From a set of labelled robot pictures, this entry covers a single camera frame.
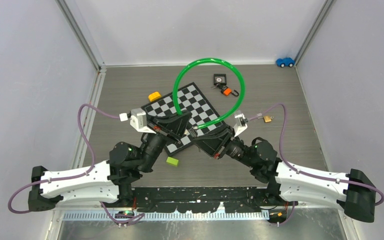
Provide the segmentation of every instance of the green hose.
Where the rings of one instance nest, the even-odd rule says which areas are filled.
[[[242,77],[241,72],[239,72],[239,70],[235,66],[233,66],[232,64],[230,64],[229,62],[227,62],[225,60],[218,59],[218,58],[207,57],[207,58],[198,59],[198,60],[195,60],[195,61],[189,63],[187,66],[185,66],[183,68],[183,70],[179,73],[179,75],[177,76],[176,82],[174,82],[173,103],[174,103],[174,107],[176,108],[176,112],[178,115],[182,115],[182,110],[180,109],[179,100],[178,100],[178,90],[179,90],[180,81],[182,80],[183,76],[189,70],[191,70],[191,68],[193,68],[195,66],[198,66],[201,64],[210,64],[210,63],[223,65],[223,66],[227,67],[228,69],[230,69],[232,72],[234,72],[234,74],[236,75],[236,77],[240,83],[240,95],[236,101],[236,104],[228,112],[226,112],[224,115],[219,116],[218,118],[216,118],[214,120],[211,120],[209,122],[205,122],[201,125],[198,125],[198,129],[208,128],[209,126],[211,126],[213,124],[217,124],[217,123],[223,121],[224,119],[228,118],[230,115],[232,115],[239,108],[239,106],[241,105],[241,103],[245,97],[246,87],[245,87],[244,78]]]

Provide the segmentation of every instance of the yellow object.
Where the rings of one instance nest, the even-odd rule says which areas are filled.
[[[161,98],[161,94],[160,94],[159,92],[157,92],[157,91],[151,93],[151,94],[148,96],[148,99],[149,99],[150,102],[153,102],[153,101],[155,101],[155,100],[157,100],[157,99],[159,99],[159,98]]]
[[[169,165],[175,166],[175,167],[177,167],[179,165],[179,160],[177,160],[176,158],[172,158],[172,157],[167,157],[167,160],[165,162],[168,163]]]
[[[265,123],[270,123],[272,121],[272,118],[270,116],[263,116],[262,119]]]

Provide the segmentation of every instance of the toy car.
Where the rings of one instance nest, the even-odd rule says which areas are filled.
[[[295,65],[295,61],[290,57],[279,58],[276,60],[276,65],[281,68],[285,66],[292,68]]]

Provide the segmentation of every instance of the green block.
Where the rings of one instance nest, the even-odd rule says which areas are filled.
[[[176,158],[172,158],[172,157],[167,157],[167,161],[165,161],[165,162],[172,165],[172,166],[175,166],[175,167],[177,167],[179,165],[179,160],[177,160]]]

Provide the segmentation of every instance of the black and white checkered board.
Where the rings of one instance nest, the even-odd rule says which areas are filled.
[[[220,115],[213,108],[213,106],[211,106],[210,102],[206,99],[204,94],[200,91],[194,82],[179,88],[177,97],[179,98],[179,106],[181,110],[183,111],[186,109],[192,113],[192,117],[189,120],[187,129],[190,129],[192,126],[208,123],[210,120],[214,120],[220,117]],[[142,109],[145,110],[147,114],[158,117],[176,113],[172,93],[164,95],[157,101],[153,101],[142,106]],[[198,136],[202,136],[224,124],[225,123],[222,121],[209,127],[198,129]],[[165,151],[167,152],[168,156],[171,157],[191,145],[191,137],[189,132],[187,132],[181,138],[181,143],[167,144],[165,146]]]

